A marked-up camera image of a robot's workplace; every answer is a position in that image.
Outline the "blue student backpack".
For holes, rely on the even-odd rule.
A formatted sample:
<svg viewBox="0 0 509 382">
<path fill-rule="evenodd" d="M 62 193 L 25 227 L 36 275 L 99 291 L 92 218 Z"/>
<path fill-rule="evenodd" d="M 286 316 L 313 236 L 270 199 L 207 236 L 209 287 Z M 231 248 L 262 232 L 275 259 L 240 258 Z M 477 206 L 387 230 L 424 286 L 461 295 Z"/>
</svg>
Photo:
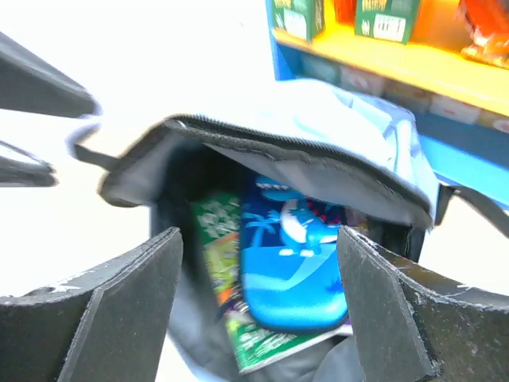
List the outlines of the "blue student backpack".
<svg viewBox="0 0 509 382">
<path fill-rule="evenodd" d="M 369 221 L 364 236 L 417 264 L 425 233 L 442 222 L 452 197 L 508 232 L 508 216 L 491 198 L 439 182 L 410 111 L 318 80 L 278 81 L 265 100 L 234 97 L 172 115 L 119 157 L 83 142 L 74 155 L 106 170 L 99 195 L 108 204 L 150 205 L 154 231 L 178 227 L 185 261 L 198 256 L 187 217 L 191 200 L 233 187 L 243 170 L 359 210 Z M 365 381 L 356 336 L 312 345 L 256 372 L 254 380 Z"/>
</svg>

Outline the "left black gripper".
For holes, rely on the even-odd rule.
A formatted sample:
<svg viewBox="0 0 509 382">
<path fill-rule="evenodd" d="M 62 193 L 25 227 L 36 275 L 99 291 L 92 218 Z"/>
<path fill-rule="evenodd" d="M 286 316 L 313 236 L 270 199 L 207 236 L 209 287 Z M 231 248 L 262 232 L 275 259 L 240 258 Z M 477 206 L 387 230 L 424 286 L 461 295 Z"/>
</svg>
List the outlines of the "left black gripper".
<svg viewBox="0 0 509 382">
<path fill-rule="evenodd" d="M 1 34 L 1 109 L 77 121 L 65 139 L 75 145 L 99 129 L 99 104 L 81 84 Z M 53 187 L 55 170 L 40 156 L 1 139 L 2 187 Z"/>
</svg>

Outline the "blue dinosaur pencil case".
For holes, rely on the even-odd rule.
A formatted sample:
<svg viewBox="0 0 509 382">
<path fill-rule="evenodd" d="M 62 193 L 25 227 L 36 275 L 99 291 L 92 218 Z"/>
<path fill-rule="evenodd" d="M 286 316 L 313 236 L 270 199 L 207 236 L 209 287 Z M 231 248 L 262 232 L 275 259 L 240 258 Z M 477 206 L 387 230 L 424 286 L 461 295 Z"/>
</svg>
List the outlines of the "blue dinosaur pencil case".
<svg viewBox="0 0 509 382">
<path fill-rule="evenodd" d="M 258 173 L 241 195 L 241 290 L 251 317 L 287 333 L 323 333 L 348 315 L 336 254 L 344 207 Z"/>
</svg>

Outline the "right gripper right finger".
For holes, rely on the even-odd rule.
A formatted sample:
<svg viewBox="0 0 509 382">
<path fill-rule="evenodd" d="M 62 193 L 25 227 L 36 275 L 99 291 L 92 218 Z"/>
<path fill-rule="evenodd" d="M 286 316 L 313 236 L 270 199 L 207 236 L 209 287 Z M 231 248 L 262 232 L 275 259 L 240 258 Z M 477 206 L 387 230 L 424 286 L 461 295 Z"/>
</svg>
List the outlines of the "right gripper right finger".
<svg viewBox="0 0 509 382">
<path fill-rule="evenodd" d="M 342 227 L 337 255 L 365 381 L 506 381 L 508 297 Z"/>
</svg>

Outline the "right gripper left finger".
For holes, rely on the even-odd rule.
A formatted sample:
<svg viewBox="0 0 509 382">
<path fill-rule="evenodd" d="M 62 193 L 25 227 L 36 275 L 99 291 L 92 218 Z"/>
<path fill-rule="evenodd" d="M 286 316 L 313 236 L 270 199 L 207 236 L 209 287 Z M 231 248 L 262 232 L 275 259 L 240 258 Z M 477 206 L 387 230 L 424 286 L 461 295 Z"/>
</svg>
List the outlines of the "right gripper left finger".
<svg viewBox="0 0 509 382">
<path fill-rule="evenodd" d="M 153 381 L 183 244 L 169 228 L 59 285 L 1 299 L 3 381 Z"/>
</svg>

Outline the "green treehouse book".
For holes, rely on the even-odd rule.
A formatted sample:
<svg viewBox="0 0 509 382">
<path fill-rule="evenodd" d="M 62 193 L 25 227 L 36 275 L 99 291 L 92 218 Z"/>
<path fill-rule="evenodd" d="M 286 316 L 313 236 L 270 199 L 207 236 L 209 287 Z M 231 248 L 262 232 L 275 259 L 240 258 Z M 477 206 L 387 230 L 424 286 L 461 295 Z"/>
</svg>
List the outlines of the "green treehouse book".
<svg viewBox="0 0 509 382">
<path fill-rule="evenodd" d="M 275 333 L 257 325 L 247 313 L 240 294 L 238 275 L 239 198 L 216 193 L 192 203 L 204 260 L 216 294 L 219 321 L 225 324 L 241 373 L 253 372 L 341 334 L 345 325 L 325 333 L 299 335 Z"/>
</svg>

